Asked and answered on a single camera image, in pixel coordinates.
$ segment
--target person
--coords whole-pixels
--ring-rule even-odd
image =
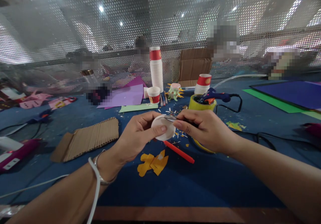
[[[151,128],[160,113],[132,117],[118,141],[98,159],[106,181],[143,150],[147,142],[166,132]],[[212,111],[183,110],[176,128],[214,152],[226,154],[247,166],[304,223],[321,223],[321,170],[297,161],[232,132]],[[82,223],[89,214],[96,177],[87,163],[31,201],[7,223]],[[100,195],[106,187],[100,186]]]

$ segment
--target brown cardboard box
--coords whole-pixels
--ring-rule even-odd
[[[118,120],[112,117],[98,124],[77,129],[74,134],[66,133],[52,153],[50,160],[66,162],[118,138]]]
[[[200,74],[208,74],[212,60],[207,48],[184,49],[181,51],[179,84],[181,87],[195,86]]]

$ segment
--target wooden table edge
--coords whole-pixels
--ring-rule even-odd
[[[302,223],[288,209],[97,206],[94,220],[232,223]]]

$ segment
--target hand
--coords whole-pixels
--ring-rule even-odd
[[[120,161],[124,163],[133,161],[147,142],[166,132],[165,125],[150,127],[153,120],[159,115],[161,114],[150,111],[131,118],[122,135],[112,147]]]
[[[184,131],[207,149],[226,155],[235,153],[241,148],[240,137],[231,131],[211,110],[182,110],[174,126]],[[198,128],[186,121],[194,122]]]

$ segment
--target dark blue paper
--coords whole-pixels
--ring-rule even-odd
[[[252,88],[307,109],[321,108],[321,85],[305,81],[252,86]]]

